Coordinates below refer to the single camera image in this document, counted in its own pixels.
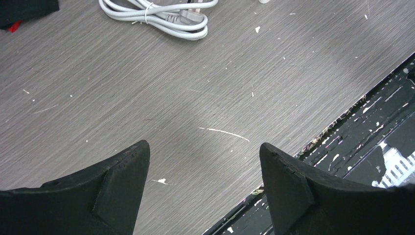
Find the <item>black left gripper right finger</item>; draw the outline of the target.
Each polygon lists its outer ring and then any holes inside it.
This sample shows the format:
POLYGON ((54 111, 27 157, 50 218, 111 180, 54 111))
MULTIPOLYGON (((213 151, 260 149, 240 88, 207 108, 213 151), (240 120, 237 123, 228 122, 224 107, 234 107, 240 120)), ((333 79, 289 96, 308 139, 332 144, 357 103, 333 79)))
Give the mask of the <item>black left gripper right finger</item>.
POLYGON ((415 187, 376 188, 342 179, 270 143, 259 151, 277 235, 412 235, 415 187))

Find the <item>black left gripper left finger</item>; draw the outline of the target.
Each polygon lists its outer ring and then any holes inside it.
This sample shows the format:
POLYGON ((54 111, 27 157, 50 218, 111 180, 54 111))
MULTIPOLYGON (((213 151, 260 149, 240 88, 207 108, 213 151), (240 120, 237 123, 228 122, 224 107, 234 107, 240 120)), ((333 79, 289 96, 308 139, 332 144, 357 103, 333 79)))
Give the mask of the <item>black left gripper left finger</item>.
POLYGON ((138 141, 114 156, 39 188, 0 193, 3 235, 131 235, 150 164, 138 141))

